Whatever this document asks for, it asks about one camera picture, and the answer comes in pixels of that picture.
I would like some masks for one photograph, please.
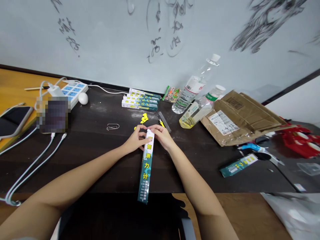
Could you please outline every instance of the white wall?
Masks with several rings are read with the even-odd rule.
[[[318,70],[319,9],[319,0],[3,0],[0,64],[163,93],[216,53],[201,94],[219,84],[263,102]]]
[[[266,105],[279,116],[320,127],[320,76]]]

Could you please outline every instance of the finger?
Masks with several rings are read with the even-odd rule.
[[[136,133],[140,132],[141,129],[147,130],[147,127],[145,125],[137,125],[136,130],[134,130]]]
[[[159,138],[161,138],[161,136],[162,136],[162,132],[160,132],[159,130],[157,130],[155,128],[151,129],[151,132],[153,132]]]
[[[145,137],[147,134],[145,132],[139,132],[138,136],[139,137]]]
[[[152,141],[151,138],[146,138],[146,139],[140,140],[139,141],[139,145],[142,146],[142,145],[145,145],[145,144],[147,144],[147,143],[149,143],[151,141]]]
[[[162,132],[162,131],[165,130],[166,128],[164,128],[164,127],[156,124],[156,125],[152,125],[152,126],[148,127],[148,129],[157,129],[157,130],[159,130],[160,132]]]

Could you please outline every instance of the dark desk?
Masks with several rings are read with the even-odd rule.
[[[140,123],[144,111],[121,107],[123,95],[111,95],[89,88],[89,103],[78,103],[71,112],[71,132],[58,151],[34,174],[19,192],[35,192],[59,175],[84,164],[123,144]],[[201,123],[183,129],[181,115],[171,111],[171,104],[160,102],[171,136],[214,192],[296,192],[269,161],[259,161],[238,174],[223,178],[218,168],[241,157],[235,147],[220,147]],[[158,124],[155,112],[148,112],[146,126]],[[120,128],[107,131],[108,123]],[[57,134],[45,159],[60,141]],[[0,192],[7,192],[34,159],[46,148],[49,135],[36,133],[27,141],[0,157]],[[91,192],[138,192],[142,151],[118,161],[91,188]],[[178,173],[168,153],[156,142],[152,161],[150,192],[184,192]]]
[[[299,124],[308,128],[314,135],[320,135],[320,129],[313,124],[291,121],[292,124]],[[272,137],[270,142],[266,142],[268,151],[279,158],[285,166],[279,165],[280,171],[288,178],[292,184],[300,184],[306,191],[302,193],[319,193],[320,192],[320,174],[310,176],[303,172],[297,163],[317,163],[320,165],[319,158],[305,159],[300,154],[294,152],[284,145],[280,135]]]

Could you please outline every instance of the hand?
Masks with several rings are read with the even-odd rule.
[[[155,134],[155,138],[158,139],[165,150],[169,151],[171,147],[176,145],[166,128],[160,125],[153,125],[148,129]]]
[[[138,125],[136,127],[136,130],[134,130],[134,132],[131,134],[128,140],[122,145],[126,151],[126,154],[133,152],[137,148],[140,148],[143,151],[144,149],[142,145],[145,145],[146,143],[149,143],[152,141],[150,138],[148,139],[142,138],[146,136],[146,133],[140,132],[140,129],[147,130],[147,127],[144,125]]]

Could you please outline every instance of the plastic bottle with yellow liquid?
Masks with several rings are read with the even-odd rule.
[[[216,85],[207,95],[195,100],[188,110],[180,118],[181,127],[190,129],[204,116],[206,116],[214,107],[214,101],[219,98],[226,89]]]

